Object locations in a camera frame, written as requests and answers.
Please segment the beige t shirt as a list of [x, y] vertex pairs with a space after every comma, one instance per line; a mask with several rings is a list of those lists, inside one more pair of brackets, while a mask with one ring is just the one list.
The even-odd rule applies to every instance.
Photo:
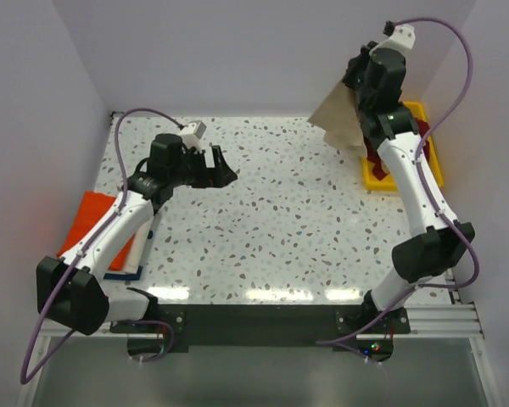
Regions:
[[325, 131], [323, 141], [328, 146], [340, 151], [349, 150], [358, 157], [367, 156], [355, 94], [342, 81], [328, 93], [308, 122]]

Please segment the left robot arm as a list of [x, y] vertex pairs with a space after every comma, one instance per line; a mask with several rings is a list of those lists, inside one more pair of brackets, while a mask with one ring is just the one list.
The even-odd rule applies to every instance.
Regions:
[[129, 321], [139, 332], [151, 332], [159, 312], [154, 296], [135, 289], [107, 294], [101, 281], [109, 266], [141, 226], [153, 219], [171, 199], [175, 188], [223, 188], [237, 174], [221, 148], [211, 149], [208, 166], [204, 151], [187, 145], [183, 137], [159, 134], [149, 156], [128, 177], [122, 192], [98, 223], [57, 259], [44, 258], [36, 268], [37, 309], [50, 319], [84, 335], [103, 323]]

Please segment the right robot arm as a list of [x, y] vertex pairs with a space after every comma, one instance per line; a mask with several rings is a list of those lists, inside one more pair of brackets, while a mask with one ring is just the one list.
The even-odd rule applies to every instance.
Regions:
[[343, 83], [355, 94], [356, 114], [366, 145], [394, 178], [404, 204], [410, 238], [395, 246], [392, 269], [368, 291], [355, 324], [379, 333], [415, 289], [454, 267], [471, 245], [473, 225], [461, 223], [445, 201], [420, 146], [421, 132], [400, 101], [405, 56], [369, 42], [349, 61]]

